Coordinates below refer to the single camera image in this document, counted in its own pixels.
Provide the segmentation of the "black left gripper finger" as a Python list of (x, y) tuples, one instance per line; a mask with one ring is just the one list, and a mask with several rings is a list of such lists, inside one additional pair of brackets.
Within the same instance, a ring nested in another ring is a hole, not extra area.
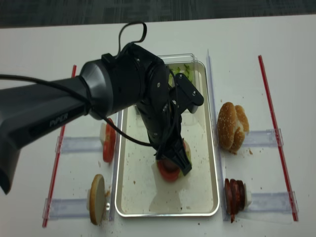
[(192, 164), (186, 155), (190, 149), (189, 144), (184, 139), (177, 139), (170, 148), (170, 159), (182, 170), (183, 175), (187, 176), (192, 170)]

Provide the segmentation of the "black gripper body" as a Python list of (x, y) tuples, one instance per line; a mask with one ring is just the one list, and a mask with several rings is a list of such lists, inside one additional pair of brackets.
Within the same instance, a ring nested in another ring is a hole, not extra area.
[(145, 97), (137, 103), (149, 143), (156, 151), (156, 160), (171, 160), (171, 145), (177, 139), (182, 139), (181, 116), (169, 95), (171, 88), (167, 83), (156, 83), (149, 87)]

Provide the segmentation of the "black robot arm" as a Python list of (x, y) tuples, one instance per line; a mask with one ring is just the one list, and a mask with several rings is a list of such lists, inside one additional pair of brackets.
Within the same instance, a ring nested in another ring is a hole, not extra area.
[(168, 83), (164, 61), (130, 43), (117, 56), (103, 55), (84, 64), (74, 78), (44, 81), (1, 75), (27, 86), (0, 92), (0, 187), (11, 190), (20, 151), (26, 145), (85, 115), (107, 120), (136, 105), (157, 159), (167, 159), (184, 175), (192, 165), (181, 138), (181, 113), (188, 104)]

